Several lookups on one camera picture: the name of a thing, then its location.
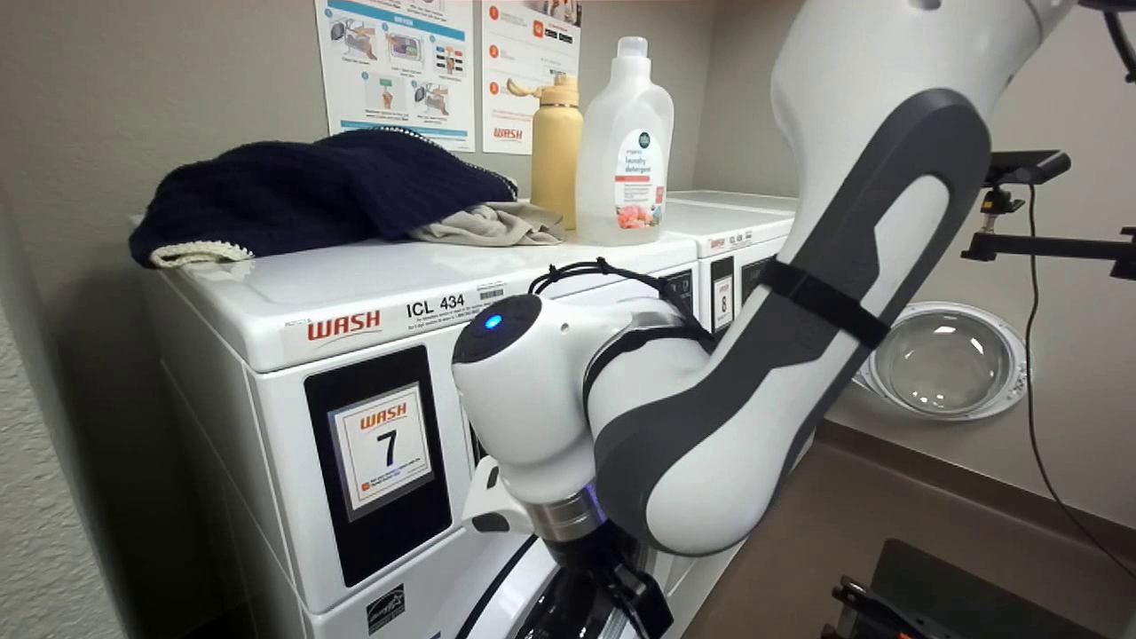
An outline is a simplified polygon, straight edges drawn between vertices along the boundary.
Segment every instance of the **number 7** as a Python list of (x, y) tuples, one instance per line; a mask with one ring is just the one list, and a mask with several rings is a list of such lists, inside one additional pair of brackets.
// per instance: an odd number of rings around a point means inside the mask
[(389, 432), (381, 432), (378, 441), (389, 441), (389, 464), (396, 464), (396, 441), (397, 441), (397, 428), (389, 428)]

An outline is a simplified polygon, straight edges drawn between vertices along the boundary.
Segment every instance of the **white bottle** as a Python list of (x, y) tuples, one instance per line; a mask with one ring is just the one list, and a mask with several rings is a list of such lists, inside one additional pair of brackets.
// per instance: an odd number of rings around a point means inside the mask
[(660, 235), (674, 103), (651, 80), (648, 38), (618, 38), (606, 87), (581, 118), (574, 226), (581, 240), (630, 246)]

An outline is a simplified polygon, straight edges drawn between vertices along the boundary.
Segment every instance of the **washing machine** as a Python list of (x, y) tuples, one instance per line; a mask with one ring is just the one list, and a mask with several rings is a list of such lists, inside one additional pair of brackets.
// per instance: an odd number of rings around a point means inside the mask
[[(510, 635), (557, 568), (539, 541), (461, 518), (482, 452), (454, 395), (454, 337), (552, 263), (597, 257), (665, 277), (708, 318), (702, 226), (708, 218), (674, 212), (633, 247), (341, 246), (145, 277), (216, 549), (236, 563), (228, 596), (251, 635)], [(603, 306), (655, 291), (572, 277), (552, 295)], [(671, 635), (731, 555), (648, 555)], [(616, 614), (606, 635), (633, 627)]]

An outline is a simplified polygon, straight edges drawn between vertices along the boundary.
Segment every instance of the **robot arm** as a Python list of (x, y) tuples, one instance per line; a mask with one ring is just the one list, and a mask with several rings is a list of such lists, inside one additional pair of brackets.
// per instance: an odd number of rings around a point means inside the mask
[(865, 351), (964, 226), (983, 118), (1071, 0), (810, 0), (775, 72), (804, 208), (714, 351), (665, 306), (509, 298), (454, 380), (539, 537), (606, 518), (671, 555), (739, 542)]

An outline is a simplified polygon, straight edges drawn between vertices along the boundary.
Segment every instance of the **label sticker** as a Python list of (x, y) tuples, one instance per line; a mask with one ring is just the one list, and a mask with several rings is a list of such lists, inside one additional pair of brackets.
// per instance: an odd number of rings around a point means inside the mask
[(616, 222), (620, 231), (658, 226), (669, 187), (660, 144), (648, 128), (630, 130), (616, 157)]
[(735, 323), (735, 277), (714, 281), (714, 330)]
[(331, 416), (351, 516), (435, 477), (420, 384)]
[(292, 360), (360, 344), (360, 342), (378, 342), (390, 332), (384, 308), (361, 308), (361, 311), (346, 311), (346, 315), (310, 315), (284, 323), (284, 351)]
[(420, 298), (406, 306), (406, 330), (422, 332), (435, 326), (464, 323), (482, 308), (477, 291), (451, 291), (441, 298)]
[(702, 251), (708, 258), (719, 258), (719, 257), (729, 257), (729, 251), (744, 251), (744, 247), (748, 247), (748, 246), (758, 246), (758, 231), (754, 231), (754, 226), (735, 231), (735, 235), (708, 239), (708, 240), (700, 240), (700, 251)]

